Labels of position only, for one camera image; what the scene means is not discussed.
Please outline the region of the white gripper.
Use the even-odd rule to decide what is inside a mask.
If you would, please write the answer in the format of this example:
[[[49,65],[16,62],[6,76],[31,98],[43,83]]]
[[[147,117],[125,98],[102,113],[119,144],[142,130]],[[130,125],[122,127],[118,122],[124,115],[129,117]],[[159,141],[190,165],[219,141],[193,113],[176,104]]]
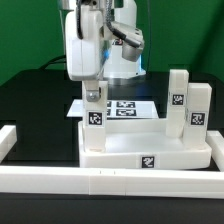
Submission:
[[[73,81],[84,82],[88,102],[98,102],[101,98],[99,82],[95,81],[104,64],[101,34],[103,17],[100,11],[83,8],[81,29],[83,38],[78,38],[77,13],[71,11],[65,19],[65,42],[67,72]]]

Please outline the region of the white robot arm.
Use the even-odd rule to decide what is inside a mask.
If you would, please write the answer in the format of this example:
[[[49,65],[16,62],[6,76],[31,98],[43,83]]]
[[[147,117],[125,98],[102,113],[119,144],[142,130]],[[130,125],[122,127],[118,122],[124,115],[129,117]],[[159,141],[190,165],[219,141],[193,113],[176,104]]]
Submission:
[[[121,8],[123,0],[58,0],[58,6],[67,12],[62,28],[69,78],[82,81],[87,101],[97,102],[110,41],[121,40],[121,56],[136,62],[144,49],[142,31],[114,20],[112,11]]]

